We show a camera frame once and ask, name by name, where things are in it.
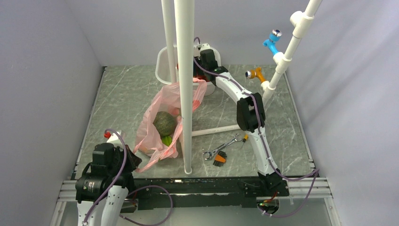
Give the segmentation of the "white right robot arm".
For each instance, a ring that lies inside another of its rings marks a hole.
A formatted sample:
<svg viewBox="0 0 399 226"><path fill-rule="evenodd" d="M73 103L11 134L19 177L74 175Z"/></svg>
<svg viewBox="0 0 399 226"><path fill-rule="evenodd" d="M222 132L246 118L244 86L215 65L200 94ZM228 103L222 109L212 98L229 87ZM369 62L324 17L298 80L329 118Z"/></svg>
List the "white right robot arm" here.
<svg viewBox="0 0 399 226"><path fill-rule="evenodd" d="M289 196L287 182L280 176L266 139L265 111L262 97L240 85L229 73L219 66L211 49L202 50L194 60L204 76L216 87L222 89L236 103L236 121L239 128L248 134L258 167L259 185L255 187L259 196Z"/></svg>

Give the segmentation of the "pink plastic bag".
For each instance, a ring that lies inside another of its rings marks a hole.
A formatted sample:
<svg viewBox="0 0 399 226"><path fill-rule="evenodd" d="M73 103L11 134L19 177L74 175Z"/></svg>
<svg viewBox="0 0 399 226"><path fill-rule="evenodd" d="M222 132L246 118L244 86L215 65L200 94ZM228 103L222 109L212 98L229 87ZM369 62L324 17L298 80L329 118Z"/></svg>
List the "pink plastic bag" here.
<svg viewBox="0 0 399 226"><path fill-rule="evenodd" d="M158 161L178 156L177 142L182 136L183 122L181 117L180 84L178 82L165 85L152 99L149 107L143 115L136 132L135 147L133 153L140 151L150 157L148 163L135 170L142 173L155 165ZM177 125L171 134L171 144L165 145L161 135L153 125L156 114L165 111L174 116Z"/></svg>

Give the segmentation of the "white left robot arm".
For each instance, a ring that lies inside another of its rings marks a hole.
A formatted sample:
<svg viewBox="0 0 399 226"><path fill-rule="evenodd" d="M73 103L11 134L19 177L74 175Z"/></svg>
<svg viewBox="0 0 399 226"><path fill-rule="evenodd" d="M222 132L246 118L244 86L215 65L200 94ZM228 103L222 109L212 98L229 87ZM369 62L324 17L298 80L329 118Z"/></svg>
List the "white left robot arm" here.
<svg viewBox="0 0 399 226"><path fill-rule="evenodd" d="M113 226L125 198L134 194L132 172L142 160L128 145L102 143L95 146L92 162L75 184L80 226Z"/></svg>

